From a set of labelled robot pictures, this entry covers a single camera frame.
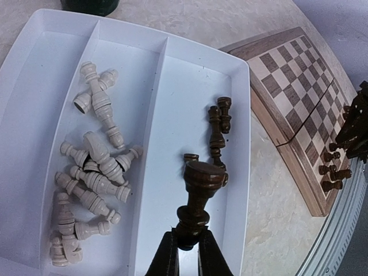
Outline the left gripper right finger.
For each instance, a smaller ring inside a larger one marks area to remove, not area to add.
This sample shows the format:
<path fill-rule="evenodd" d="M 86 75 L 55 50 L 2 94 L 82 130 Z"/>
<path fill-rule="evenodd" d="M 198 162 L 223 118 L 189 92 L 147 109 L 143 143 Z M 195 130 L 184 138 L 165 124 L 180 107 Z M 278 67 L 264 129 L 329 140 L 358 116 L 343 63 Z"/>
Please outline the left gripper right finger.
<path fill-rule="evenodd" d="M 198 243 L 198 275 L 233 275 L 212 232 L 205 228 Z"/>

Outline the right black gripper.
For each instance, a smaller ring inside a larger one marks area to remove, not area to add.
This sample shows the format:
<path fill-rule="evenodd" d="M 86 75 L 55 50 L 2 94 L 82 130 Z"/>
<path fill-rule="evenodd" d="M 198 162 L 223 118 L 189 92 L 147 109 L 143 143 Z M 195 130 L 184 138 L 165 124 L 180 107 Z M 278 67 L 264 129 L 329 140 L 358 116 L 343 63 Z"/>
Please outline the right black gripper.
<path fill-rule="evenodd" d="M 350 106 L 345 106 L 347 115 L 335 142 L 346 151 L 348 159 L 359 158 L 367 162 L 367 81 L 363 81 L 357 96 Z"/>

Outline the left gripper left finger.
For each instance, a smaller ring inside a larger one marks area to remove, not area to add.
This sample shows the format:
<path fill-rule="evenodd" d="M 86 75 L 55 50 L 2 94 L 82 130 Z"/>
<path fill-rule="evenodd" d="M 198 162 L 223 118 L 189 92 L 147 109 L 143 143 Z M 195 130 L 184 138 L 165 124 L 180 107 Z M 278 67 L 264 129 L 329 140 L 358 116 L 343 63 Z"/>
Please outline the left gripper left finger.
<path fill-rule="evenodd" d="M 164 233 L 145 276 L 178 276 L 178 238 L 175 228 Z"/>

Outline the dark pawn file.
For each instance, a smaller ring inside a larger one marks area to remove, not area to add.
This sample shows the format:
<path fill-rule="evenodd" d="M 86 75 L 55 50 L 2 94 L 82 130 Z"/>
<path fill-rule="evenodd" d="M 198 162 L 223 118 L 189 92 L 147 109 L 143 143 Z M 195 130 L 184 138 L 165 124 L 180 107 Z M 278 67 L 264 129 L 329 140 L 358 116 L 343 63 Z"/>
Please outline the dark pawn file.
<path fill-rule="evenodd" d="M 335 172 L 337 170 L 337 167 L 333 164 L 330 166 L 325 166 L 325 165 L 321 165 L 319 166 L 319 174 L 320 175 L 325 175 L 327 173 L 332 173 Z"/>
<path fill-rule="evenodd" d="M 335 152 L 338 148 L 340 148 L 341 147 L 341 145 L 339 145 L 339 144 L 336 144 L 336 143 L 330 143 L 329 144 L 329 150 L 331 151 L 331 152 Z"/>
<path fill-rule="evenodd" d="M 323 158 L 325 162 L 330 162 L 334 159 L 339 159 L 340 153 L 339 152 L 333 152 L 333 153 L 325 152 L 323 155 Z"/>

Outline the dark piece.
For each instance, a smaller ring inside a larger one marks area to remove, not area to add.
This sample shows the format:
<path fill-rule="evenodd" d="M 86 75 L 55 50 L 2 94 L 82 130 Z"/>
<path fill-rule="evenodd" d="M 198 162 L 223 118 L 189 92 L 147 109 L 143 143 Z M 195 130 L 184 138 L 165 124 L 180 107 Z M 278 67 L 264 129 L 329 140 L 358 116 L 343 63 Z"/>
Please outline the dark piece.
<path fill-rule="evenodd" d="M 344 178 L 351 178 L 352 171 L 350 169 L 334 171 L 330 173 L 330 179 L 332 181 L 342 180 Z"/>
<path fill-rule="evenodd" d="M 213 164 L 189 161 L 183 173 L 188 192 L 187 204 L 177 210 L 179 223 L 175 229 L 178 247 L 190 251 L 200 239 L 210 220 L 205 206 L 210 198 L 222 187 L 225 171 Z"/>

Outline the dark rook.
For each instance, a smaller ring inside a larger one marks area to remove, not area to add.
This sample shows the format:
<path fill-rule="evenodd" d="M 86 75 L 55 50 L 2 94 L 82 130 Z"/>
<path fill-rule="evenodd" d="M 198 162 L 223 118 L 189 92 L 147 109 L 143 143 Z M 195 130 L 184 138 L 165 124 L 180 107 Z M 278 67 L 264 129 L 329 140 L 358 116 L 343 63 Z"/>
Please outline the dark rook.
<path fill-rule="evenodd" d="M 325 193 L 333 189 L 341 190 L 343 188 L 343 182 L 342 181 L 336 181 L 336 182 L 323 181 L 321 184 L 321 187 Z"/>

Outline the wooden chess board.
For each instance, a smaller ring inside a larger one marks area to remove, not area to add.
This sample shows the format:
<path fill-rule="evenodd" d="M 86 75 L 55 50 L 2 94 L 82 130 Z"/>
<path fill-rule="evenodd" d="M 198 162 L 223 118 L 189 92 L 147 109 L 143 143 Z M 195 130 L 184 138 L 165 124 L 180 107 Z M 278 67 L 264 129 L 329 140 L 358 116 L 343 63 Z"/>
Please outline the wooden chess board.
<path fill-rule="evenodd" d="M 338 194 L 325 188 L 321 166 L 349 168 L 339 148 L 326 161 L 329 145 L 343 124 L 348 101 L 325 57 L 305 31 L 296 27 L 254 37 L 228 53 L 250 68 L 251 109 L 276 146 L 314 217 L 326 216 Z"/>

